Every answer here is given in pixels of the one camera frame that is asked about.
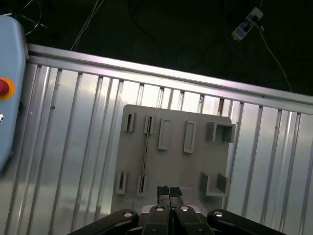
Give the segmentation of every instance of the metal rivet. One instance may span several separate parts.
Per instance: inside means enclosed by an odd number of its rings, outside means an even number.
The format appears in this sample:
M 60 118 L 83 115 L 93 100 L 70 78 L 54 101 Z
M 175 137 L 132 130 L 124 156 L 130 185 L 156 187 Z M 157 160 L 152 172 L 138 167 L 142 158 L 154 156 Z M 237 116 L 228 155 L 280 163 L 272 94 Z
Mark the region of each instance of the metal rivet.
M 215 215 L 216 217 L 222 217 L 222 216 L 223 216 L 223 213 L 220 212 L 220 211 L 216 211 L 216 212 L 214 212 L 214 215 Z
M 188 207 L 181 207 L 180 208 L 183 212 L 186 212 L 188 210 Z
M 133 214 L 132 214 L 131 212 L 125 212 L 125 213 L 124 213 L 124 216 L 125 216 L 125 217 L 131 217 L 132 215 L 133 215 Z
M 162 211 L 164 211 L 164 207 L 157 207 L 156 210 L 157 210 L 158 212 L 160 212 L 160 211 L 162 212 Z

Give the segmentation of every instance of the metal frame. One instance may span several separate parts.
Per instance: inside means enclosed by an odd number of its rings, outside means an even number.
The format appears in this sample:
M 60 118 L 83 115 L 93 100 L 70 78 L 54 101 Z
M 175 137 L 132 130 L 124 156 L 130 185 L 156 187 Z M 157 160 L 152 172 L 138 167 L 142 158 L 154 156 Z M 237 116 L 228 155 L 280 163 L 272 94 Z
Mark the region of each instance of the metal frame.
M 287 234 L 311 234 L 313 97 L 28 49 L 15 156 L 0 180 L 0 234 L 62 235 L 110 212 L 126 104 L 231 118 L 224 208 Z

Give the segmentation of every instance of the black cable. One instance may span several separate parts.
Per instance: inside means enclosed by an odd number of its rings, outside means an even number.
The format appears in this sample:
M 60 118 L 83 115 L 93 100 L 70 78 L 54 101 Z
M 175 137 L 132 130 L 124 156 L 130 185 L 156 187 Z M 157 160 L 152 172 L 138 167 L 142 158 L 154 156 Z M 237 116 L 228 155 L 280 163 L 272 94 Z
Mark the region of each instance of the black cable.
M 139 5 L 134 9 L 133 13 L 131 11 L 131 5 L 130 5 L 130 0 L 128 0 L 128 13 L 134 23 L 134 25 L 144 34 L 146 35 L 148 38 L 151 39 L 151 41 L 156 45 L 159 53 L 160 53 L 160 57 L 162 60 L 162 63 L 164 64 L 164 56 L 163 56 L 163 52 L 160 48 L 159 43 L 157 42 L 157 40 L 149 33 L 147 32 L 142 26 L 139 25 L 139 23 L 136 21 L 136 19 L 134 18 L 134 14 L 139 10 L 139 8 L 144 4 L 145 0 L 141 0 L 141 2 L 139 3 Z
M 305 6 L 305 9 L 308 12 L 313 13 L 313 7 L 312 7 L 312 5 L 309 4 L 309 0 L 303 0 L 303 3 L 304 3 L 304 6 Z

